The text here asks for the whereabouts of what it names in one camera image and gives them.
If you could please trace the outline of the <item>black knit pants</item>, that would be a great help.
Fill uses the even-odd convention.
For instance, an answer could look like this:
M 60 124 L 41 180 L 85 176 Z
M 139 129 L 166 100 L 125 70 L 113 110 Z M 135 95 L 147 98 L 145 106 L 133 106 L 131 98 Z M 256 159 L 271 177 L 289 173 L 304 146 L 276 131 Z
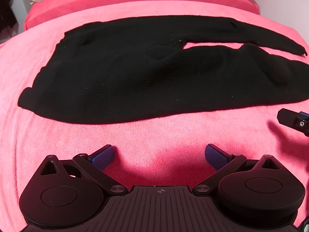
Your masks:
M 18 106 L 72 124 L 137 120 L 308 99 L 304 55 L 277 32 L 226 17 L 170 15 L 65 33 Z

